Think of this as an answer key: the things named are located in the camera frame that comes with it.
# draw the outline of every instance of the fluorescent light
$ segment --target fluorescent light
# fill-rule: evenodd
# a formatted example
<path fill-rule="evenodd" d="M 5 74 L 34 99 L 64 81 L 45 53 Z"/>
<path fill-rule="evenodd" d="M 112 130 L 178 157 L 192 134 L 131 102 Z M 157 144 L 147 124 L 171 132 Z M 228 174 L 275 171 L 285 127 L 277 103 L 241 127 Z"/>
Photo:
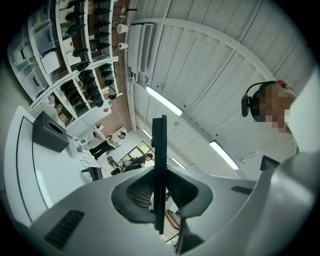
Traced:
<path fill-rule="evenodd" d="M 175 113 L 178 117 L 181 116 L 182 110 L 178 108 L 176 105 L 171 103 L 169 100 L 167 100 L 165 97 L 157 93 L 154 89 L 152 89 L 150 86 L 147 86 L 146 91 L 148 94 L 150 94 L 152 97 L 156 98 L 158 101 L 160 101 L 163 105 L 165 105 L 168 109 L 170 109 L 173 113 Z"/>
<path fill-rule="evenodd" d="M 143 132 L 152 140 L 152 136 L 145 129 L 143 129 Z"/>
<path fill-rule="evenodd" d="M 181 163 L 179 163 L 174 157 L 172 157 L 171 159 L 172 159 L 173 161 L 175 161 L 175 162 L 177 163 L 177 165 L 180 166 L 181 168 L 183 168 L 183 169 L 185 169 L 185 170 L 187 169 L 187 168 L 185 168 Z"/>
<path fill-rule="evenodd" d="M 210 142 L 209 145 L 231 166 L 232 169 L 239 170 L 239 166 L 236 164 L 236 162 L 216 141 Z"/>

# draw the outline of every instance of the black monitor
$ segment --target black monitor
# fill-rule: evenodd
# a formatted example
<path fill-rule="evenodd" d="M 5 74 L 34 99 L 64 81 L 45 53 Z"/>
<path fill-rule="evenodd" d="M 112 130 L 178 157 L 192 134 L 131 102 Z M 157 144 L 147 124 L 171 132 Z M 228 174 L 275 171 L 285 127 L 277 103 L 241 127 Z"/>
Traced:
<path fill-rule="evenodd" d="M 269 169 L 276 169 L 278 167 L 280 163 L 266 155 L 264 155 L 262 157 L 262 161 L 261 161 L 261 166 L 260 166 L 260 170 L 261 171 L 265 171 L 265 170 L 269 170 Z"/>

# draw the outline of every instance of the black vent grille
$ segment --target black vent grille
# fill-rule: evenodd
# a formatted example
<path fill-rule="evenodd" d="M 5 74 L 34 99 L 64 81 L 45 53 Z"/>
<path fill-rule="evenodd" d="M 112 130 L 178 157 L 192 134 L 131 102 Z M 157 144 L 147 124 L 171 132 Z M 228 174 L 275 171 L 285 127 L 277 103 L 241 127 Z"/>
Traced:
<path fill-rule="evenodd" d="M 61 250 L 76 230 L 84 217 L 84 213 L 78 210 L 70 210 L 50 231 L 44 236 L 52 246 Z"/>
<path fill-rule="evenodd" d="M 126 190 L 128 198 L 138 207 L 149 210 L 151 195 L 154 192 L 155 176 L 151 171 L 129 185 Z"/>
<path fill-rule="evenodd" d="M 198 188 L 194 184 L 173 172 L 168 173 L 167 189 L 178 208 L 187 205 L 198 195 Z"/>

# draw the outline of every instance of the tissue box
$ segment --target tissue box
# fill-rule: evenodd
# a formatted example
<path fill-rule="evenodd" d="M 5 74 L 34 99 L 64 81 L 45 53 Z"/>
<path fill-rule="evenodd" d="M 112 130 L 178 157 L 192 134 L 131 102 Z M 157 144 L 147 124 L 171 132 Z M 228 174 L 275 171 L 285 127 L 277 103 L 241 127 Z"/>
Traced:
<path fill-rule="evenodd" d="M 44 111 L 33 122 L 32 141 L 59 153 L 69 145 L 66 129 Z"/>

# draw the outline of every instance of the window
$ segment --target window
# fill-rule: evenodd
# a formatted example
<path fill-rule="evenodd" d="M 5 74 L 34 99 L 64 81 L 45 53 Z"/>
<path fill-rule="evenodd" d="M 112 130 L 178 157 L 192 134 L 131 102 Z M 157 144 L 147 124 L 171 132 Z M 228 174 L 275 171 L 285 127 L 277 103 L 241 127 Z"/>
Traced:
<path fill-rule="evenodd" d="M 127 155 L 125 155 L 121 162 L 125 163 L 129 161 L 131 158 L 138 158 L 141 157 L 147 153 L 151 153 L 153 155 L 153 160 L 150 160 L 149 162 L 145 162 L 145 167 L 155 166 L 155 152 L 144 142 L 141 141 L 137 146 L 135 146 Z"/>

